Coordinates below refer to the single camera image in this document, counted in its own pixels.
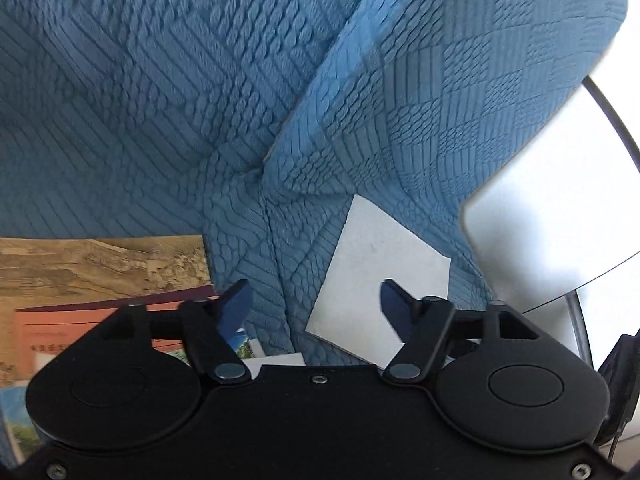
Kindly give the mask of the photo cover notebook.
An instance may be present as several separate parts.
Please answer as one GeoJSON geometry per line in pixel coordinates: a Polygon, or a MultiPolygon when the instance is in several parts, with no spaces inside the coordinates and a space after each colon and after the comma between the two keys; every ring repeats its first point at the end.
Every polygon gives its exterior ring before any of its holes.
{"type": "MultiPolygon", "coordinates": [[[[236,353],[253,377],[263,365],[306,365],[300,353],[264,356],[260,351],[255,353],[250,344],[257,344],[257,340],[247,341],[236,353]]],[[[8,468],[20,466],[41,446],[41,439],[26,410],[27,386],[25,379],[1,388],[1,463],[8,468]]]]}
{"type": "Polygon", "coordinates": [[[257,338],[250,338],[244,328],[239,328],[229,340],[231,348],[242,360],[259,359],[266,356],[257,338]]]}

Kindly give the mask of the blue textured chair cover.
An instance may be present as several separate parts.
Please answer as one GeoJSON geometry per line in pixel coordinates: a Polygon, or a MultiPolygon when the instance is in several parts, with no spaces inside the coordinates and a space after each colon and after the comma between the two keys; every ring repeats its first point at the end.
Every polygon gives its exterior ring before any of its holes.
{"type": "Polygon", "coordinates": [[[305,326],[355,196],[491,293],[461,205],[561,108],[627,0],[1,0],[1,232],[198,234],[250,334],[305,326]]]}

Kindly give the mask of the purple gold cover book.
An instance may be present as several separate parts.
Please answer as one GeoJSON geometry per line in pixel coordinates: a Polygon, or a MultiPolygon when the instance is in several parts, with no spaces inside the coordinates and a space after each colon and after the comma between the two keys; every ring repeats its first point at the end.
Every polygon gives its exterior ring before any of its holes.
{"type": "Polygon", "coordinates": [[[207,297],[215,297],[216,289],[213,285],[203,285],[183,290],[172,290],[171,292],[158,292],[140,297],[117,298],[101,301],[80,302],[79,304],[55,304],[54,306],[42,306],[18,309],[16,312],[47,312],[47,311],[65,311],[65,310],[96,310],[96,309],[117,309],[126,307],[130,304],[170,304],[171,302],[180,302],[184,300],[203,299],[207,297]]]}

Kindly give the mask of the white paper sheets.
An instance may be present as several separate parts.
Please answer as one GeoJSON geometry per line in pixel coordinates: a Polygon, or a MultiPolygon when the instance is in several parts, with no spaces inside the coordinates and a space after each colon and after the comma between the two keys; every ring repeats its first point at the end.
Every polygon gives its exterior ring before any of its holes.
{"type": "Polygon", "coordinates": [[[380,306],[393,280],[414,298],[448,295],[450,259],[356,195],[306,332],[379,367],[401,347],[380,306]]]}

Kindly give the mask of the white orange cartoon book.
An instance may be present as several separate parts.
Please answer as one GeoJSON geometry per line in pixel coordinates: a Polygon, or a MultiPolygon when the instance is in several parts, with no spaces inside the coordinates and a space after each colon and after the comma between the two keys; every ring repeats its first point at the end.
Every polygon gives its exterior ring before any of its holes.
{"type": "Polygon", "coordinates": [[[31,378],[48,356],[57,356],[132,298],[91,304],[18,309],[1,323],[1,363],[18,379],[31,378]]]}

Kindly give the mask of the black wall rail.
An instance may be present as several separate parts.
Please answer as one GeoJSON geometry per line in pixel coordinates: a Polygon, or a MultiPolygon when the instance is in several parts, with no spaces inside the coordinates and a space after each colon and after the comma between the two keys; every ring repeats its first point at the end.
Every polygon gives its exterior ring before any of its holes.
{"type": "Polygon", "coordinates": [[[606,119],[620,138],[620,142],[622,142],[624,148],[626,148],[626,151],[632,162],[634,163],[634,166],[636,166],[637,171],[640,171],[640,150],[638,144],[622,121],[622,118],[620,118],[620,115],[616,112],[616,110],[614,110],[613,105],[606,98],[606,96],[603,94],[603,92],[591,77],[585,77],[582,80],[582,85],[594,99],[594,102],[597,103],[597,106],[600,107],[602,113],[605,114],[606,119]]]}

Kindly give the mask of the tan painting cover book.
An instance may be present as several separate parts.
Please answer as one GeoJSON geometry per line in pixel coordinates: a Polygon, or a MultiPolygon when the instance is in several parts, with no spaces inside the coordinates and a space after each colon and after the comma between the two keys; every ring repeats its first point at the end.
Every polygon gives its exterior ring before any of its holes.
{"type": "MultiPolygon", "coordinates": [[[[196,235],[1,241],[1,323],[15,310],[140,297],[213,285],[196,235]]],[[[170,304],[150,304],[170,310],[170,304]]],[[[1,363],[2,386],[17,382],[1,363]]]]}

